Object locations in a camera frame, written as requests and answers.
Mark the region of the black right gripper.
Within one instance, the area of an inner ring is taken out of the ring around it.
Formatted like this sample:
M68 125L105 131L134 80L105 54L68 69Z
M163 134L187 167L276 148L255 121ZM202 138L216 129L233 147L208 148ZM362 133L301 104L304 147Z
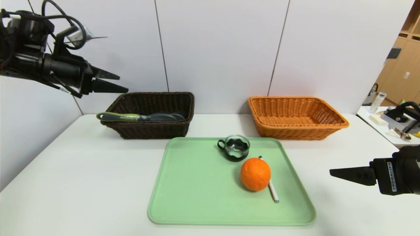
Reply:
M331 176L365 186L379 185L381 194L420 194L419 146L404 146L390 158L374 159L371 167L330 169Z

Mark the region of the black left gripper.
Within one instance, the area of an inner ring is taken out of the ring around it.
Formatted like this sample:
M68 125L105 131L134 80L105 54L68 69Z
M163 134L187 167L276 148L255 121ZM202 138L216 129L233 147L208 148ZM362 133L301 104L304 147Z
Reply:
M120 76L90 65L84 58L65 53L44 54L42 79L60 85L72 95L95 93L127 93L128 88L102 79L119 80Z

